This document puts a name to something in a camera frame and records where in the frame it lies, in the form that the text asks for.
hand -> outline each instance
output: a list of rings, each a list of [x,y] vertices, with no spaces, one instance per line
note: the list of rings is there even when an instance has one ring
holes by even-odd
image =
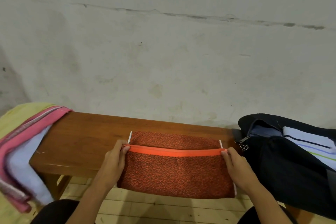
[[[262,186],[246,158],[241,157],[232,147],[227,151],[222,151],[221,154],[233,182],[247,195]]]
[[[114,148],[105,154],[103,164],[92,182],[92,186],[102,189],[104,193],[113,188],[124,170],[125,155],[130,148],[129,146],[122,148],[124,144],[127,144],[127,141],[118,140]]]

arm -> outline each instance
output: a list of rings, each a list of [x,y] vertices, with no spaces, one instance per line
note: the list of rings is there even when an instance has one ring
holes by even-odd
[[[292,224],[272,194],[259,182],[246,158],[230,147],[221,152],[233,182],[250,197],[261,224]]]
[[[100,205],[117,183],[124,169],[125,155],[129,150],[129,146],[122,148],[124,144],[127,144],[127,141],[118,140],[113,150],[106,153],[95,179],[66,224],[93,224],[95,222]]]

green stripe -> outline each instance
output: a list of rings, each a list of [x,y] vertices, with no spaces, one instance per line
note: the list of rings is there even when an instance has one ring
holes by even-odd
[[[328,158],[328,157],[322,156],[322,155],[317,154],[317,153],[314,153],[314,152],[310,152],[310,151],[309,151],[309,153],[311,153],[311,154],[313,154],[313,155],[317,155],[317,156],[323,157],[323,158],[327,158],[327,159],[331,159],[331,160],[336,161],[336,159],[334,159],[334,158]]]

orange zipper pouch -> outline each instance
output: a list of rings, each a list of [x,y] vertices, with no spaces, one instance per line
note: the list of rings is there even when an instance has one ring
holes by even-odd
[[[119,188],[171,197],[235,197],[221,156],[226,149],[218,140],[131,132],[129,146]]]

person's left hand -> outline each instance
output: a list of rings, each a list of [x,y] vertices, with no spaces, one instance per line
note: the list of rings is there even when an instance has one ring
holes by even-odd
[[[118,140],[114,148],[105,154],[104,162],[94,178],[92,186],[108,193],[117,183],[124,170],[125,155],[130,148],[129,146],[122,148],[124,144],[127,144],[127,141]]]

